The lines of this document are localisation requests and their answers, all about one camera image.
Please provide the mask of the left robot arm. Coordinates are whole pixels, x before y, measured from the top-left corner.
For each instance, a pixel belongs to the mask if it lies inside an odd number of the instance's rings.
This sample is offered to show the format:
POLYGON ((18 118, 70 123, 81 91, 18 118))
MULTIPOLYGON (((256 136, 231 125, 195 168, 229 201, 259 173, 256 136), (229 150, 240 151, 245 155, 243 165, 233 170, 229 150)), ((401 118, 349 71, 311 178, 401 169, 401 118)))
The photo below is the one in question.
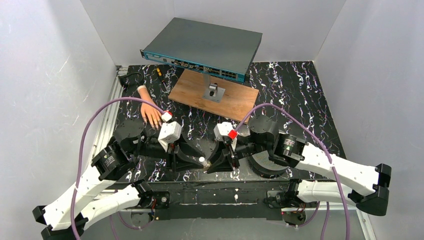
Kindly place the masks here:
POLYGON ((165 123, 155 131, 138 118, 123 121, 74 186, 54 202, 34 208, 34 219, 45 226, 42 238, 75 240, 97 221, 123 209, 140 206, 153 210, 157 199, 143 179, 98 199, 103 190, 137 166, 138 157, 162 159, 167 169, 180 172, 202 169, 200 158, 205 155, 182 135, 178 122, 165 123))

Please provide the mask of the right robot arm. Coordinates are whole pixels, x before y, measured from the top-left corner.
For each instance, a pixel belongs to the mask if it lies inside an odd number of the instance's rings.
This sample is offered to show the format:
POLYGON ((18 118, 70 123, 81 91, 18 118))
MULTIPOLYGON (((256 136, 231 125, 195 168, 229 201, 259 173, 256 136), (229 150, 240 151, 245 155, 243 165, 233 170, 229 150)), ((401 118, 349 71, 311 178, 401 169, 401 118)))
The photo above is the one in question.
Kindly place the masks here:
POLYGON ((240 159, 266 152, 269 161, 278 166, 325 177, 323 181, 292 179, 285 190, 264 199, 267 205, 287 208, 311 202, 346 203, 373 216, 386 215, 392 174, 389 165, 362 165, 326 154, 302 138, 280 132, 277 123, 264 115, 250 119, 247 126, 247 136, 239 135, 229 122, 215 126, 217 144, 209 157, 209 174, 232 172, 239 168, 240 159))

